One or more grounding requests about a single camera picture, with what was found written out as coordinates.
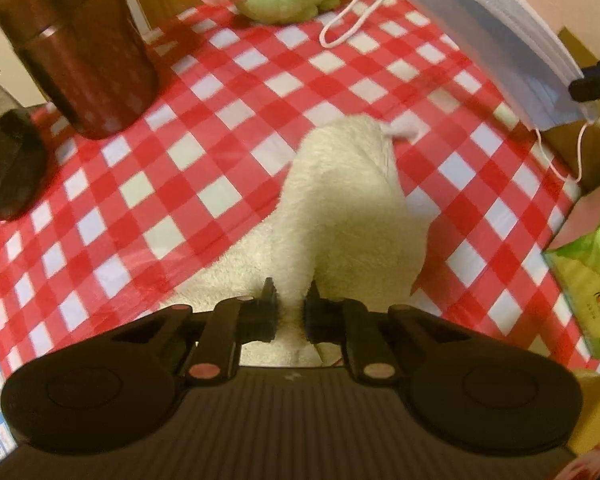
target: brown thermos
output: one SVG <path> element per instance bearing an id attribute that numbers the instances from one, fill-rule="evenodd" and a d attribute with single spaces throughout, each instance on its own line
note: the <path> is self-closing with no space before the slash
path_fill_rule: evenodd
<path id="1" fill-rule="evenodd" d="M 0 0 L 0 28 L 89 139 L 131 126 L 157 96 L 157 72 L 125 0 Z"/>

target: white ear loop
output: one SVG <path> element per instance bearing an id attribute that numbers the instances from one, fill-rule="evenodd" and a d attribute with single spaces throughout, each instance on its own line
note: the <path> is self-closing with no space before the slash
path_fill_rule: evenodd
<path id="1" fill-rule="evenodd" d="M 584 137 L 584 132 L 592 124 L 593 124 L 593 122 L 584 123 L 582 125 L 581 129 L 580 129 L 580 133 L 578 134 L 578 143 L 577 143 L 577 149 L 578 149 L 578 178 L 576 179 L 576 184 L 579 181 L 582 180 L 582 137 Z M 554 165 L 551 162 L 551 159 L 549 159 L 549 157 L 547 156 L 547 154 L 544 152 L 544 148 L 542 147 L 542 136 L 540 135 L 540 131 L 537 128 L 536 128 L 536 137 L 538 138 L 538 146 L 540 147 L 540 153 L 542 153 L 542 156 L 544 156 L 544 160 L 546 160 L 549 163 L 549 168 L 551 168 L 551 170 L 555 173 L 555 176 L 558 177 L 561 181 L 567 182 L 570 179 L 570 177 L 569 176 L 563 176 L 563 175 L 561 175 L 558 172 L 558 170 L 556 170 L 554 168 Z"/>
<path id="2" fill-rule="evenodd" d="M 340 44 L 343 44 L 345 41 L 347 41 L 351 36 L 353 36 L 357 31 L 360 30 L 360 27 L 362 27 L 362 25 L 366 22 L 366 20 L 368 19 L 369 16 L 371 16 L 371 14 L 379 7 L 382 5 L 382 2 L 384 2 L 385 0 L 376 0 L 373 5 L 371 5 L 363 14 L 362 16 L 359 17 L 359 19 L 356 21 L 356 23 L 354 23 L 353 27 L 351 27 L 347 32 L 345 32 L 342 36 L 340 36 L 337 40 L 331 41 L 331 43 L 328 43 L 325 36 L 327 35 L 327 31 L 331 28 L 331 26 L 336 23 L 338 20 L 340 20 L 345 14 L 347 14 L 350 10 L 351 7 L 353 7 L 356 3 L 358 3 L 360 0 L 352 0 L 351 3 L 344 8 L 344 10 L 338 14 L 335 18 L 333 18 L 329 23 L 327 23 L 323 28 L 322 31 L 320 32 L 320 44 L 324 47 L 324 48 L 333 48 L 334 46 L 338 46 Z"/>

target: red checkered tablecloth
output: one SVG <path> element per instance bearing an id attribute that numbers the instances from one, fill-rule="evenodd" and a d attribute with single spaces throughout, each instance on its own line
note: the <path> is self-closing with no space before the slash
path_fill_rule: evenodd
<path id="1" fill-rule="evenodd" d="M 52 107 L 36 116 L 59 169 L 28 215 L 0 222 L 6 374 L 156 309 L 273 210 L 311 128 L 357 113 L 427 130 L 395 145 L 406 201 L 437 217 L 413 303 L 600 370 L 541 257 L 578 188 L 539 162 L 493 84 L 410 4 L 385 1 L 324 50 L 332 17 L 276 28 L 191 10 L 148 38 L 164 90 L 134 126 L 94 142 Z"/>

